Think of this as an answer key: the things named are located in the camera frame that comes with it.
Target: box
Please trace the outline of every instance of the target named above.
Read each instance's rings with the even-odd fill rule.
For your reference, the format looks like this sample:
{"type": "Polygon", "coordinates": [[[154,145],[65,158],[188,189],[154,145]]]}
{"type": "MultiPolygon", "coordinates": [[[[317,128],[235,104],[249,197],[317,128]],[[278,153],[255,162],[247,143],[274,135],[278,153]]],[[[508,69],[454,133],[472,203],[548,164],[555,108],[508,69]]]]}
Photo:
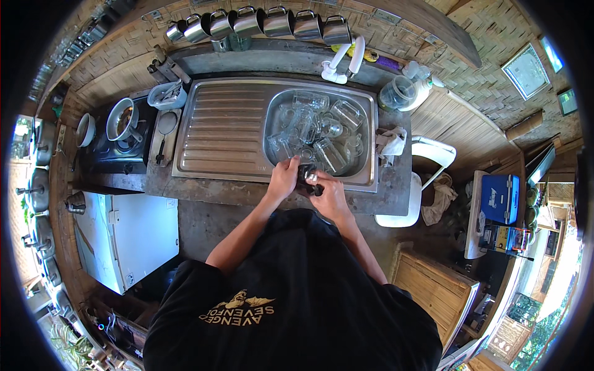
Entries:
{"type": "Polygon", "coordinates": [[[485,175],[482,178],[481,211],[487,219],[514,223],[518,216],[520,178],[515,175],[485,175]]]}
{"type": "Polygon", "coordinates": [[[487,250],[516,255],[528,246],[530,231],[524,228],[486,225],[479,246],[487,250]]]}

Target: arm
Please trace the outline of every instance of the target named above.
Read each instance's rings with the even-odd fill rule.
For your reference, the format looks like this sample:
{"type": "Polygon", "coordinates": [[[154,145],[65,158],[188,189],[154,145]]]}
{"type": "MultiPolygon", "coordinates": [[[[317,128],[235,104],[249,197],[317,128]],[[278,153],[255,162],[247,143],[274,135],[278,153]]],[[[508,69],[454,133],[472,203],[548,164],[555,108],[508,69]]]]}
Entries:
{"type": "Polygon", "coordinates": [[[293,192],[299,157],[279,162],[272,171],[268,191],[254,210],[210,252],[206,264],[229,275],[248,256],[270,215],[293,192]]]}
{"type": "Polygon", "coordinates": [[[387,284],[386,275],[382,272],[380,265],[367,242],[363,238],[355,217],[349,210],[345,199],[345,187],[338,179],[318,171],[318,180],[315,182],[307,181],[309,184],[320,184],[324,187],[321,196],[309,196],[312,205],[325,217],[332,220],[346,246],[355,256],[363,270],[375,281],[380,284],[387,284]]]}

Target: cloth rag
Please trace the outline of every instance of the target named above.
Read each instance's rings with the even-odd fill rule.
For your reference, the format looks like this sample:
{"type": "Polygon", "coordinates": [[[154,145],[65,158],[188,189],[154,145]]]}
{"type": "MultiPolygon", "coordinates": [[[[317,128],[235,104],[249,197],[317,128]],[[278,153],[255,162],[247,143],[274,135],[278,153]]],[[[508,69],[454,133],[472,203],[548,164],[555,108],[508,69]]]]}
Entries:
{"type": "Polygon", "coordinates": [[[441,220],[444,211],[450,207],[450,203],[458,197],[456,191],[451,188],[453,181],[451,176],[441,173],[433,181],[435,199],[431,206],[421,206],[421,215],[427,226],[431,226],[441,220]]]}
{"type": "Polygon", "coordinates": [[[378,135],[375,137],[377,153],[380,156],[382,167],[389,167],[394,164],[394,156],[400,156],[405,149],[406,130],[400,126],[392,130],[377,129],[378,135]]]}

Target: white plastic chair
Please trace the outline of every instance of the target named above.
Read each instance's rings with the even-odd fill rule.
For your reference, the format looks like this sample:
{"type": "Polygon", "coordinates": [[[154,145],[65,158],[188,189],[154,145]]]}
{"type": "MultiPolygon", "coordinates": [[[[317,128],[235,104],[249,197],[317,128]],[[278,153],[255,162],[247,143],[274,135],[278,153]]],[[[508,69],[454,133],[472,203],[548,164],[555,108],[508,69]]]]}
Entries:
{"type": "Polygon", "coordinates": [[[426,157],[435,161],[441,167],[425,184],[421,185],[421,177],[415,172],[410,177],[409,211],[406,216],[375,215],[375,222],[382,227],[402,228],[410,227],[419,219],[421,212],[421,193],[433,180],[439,176],[456,158],[456,149],[450,145],[433,139],[415,135],[411,139],[412,154],[426,157]]]}

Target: blue cooler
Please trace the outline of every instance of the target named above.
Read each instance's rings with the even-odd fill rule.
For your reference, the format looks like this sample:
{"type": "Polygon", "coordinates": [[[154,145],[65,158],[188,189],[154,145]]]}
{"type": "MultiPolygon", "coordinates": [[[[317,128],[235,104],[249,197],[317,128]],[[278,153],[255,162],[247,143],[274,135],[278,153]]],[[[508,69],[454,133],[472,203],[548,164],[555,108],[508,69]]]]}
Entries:
{"type": "Polygon", "coordinates": [[[482,178],[481,211],[487,219],[511,224],[518,216],[520,178],[515,175],[485,175],[482,178]]]}

